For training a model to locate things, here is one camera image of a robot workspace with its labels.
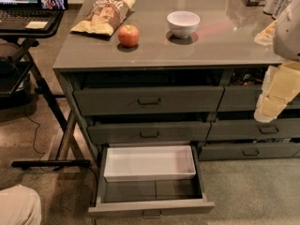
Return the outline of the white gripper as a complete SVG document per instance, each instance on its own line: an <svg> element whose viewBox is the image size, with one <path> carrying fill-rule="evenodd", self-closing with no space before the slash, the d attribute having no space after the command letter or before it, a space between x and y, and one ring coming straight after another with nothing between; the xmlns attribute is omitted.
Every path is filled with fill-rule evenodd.
<svg viewBox="0 0 300 225"><path fill-rule="evenodd" d="M265 72L254 118L269 123L300 93L300 62L288 61Z"/></svg>

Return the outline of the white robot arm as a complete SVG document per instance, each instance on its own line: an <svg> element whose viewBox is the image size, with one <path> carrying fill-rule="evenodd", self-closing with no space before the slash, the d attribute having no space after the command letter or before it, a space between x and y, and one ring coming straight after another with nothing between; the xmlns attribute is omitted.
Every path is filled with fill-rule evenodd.
<svg viewBox="0 0 300 225"><path fill-rule="evenodd" d="M254 112L255 120L261 123L277 119L300 93L300 0L292 0L278 16L273 50L286 62L270 66L264 75Z"/></svg>

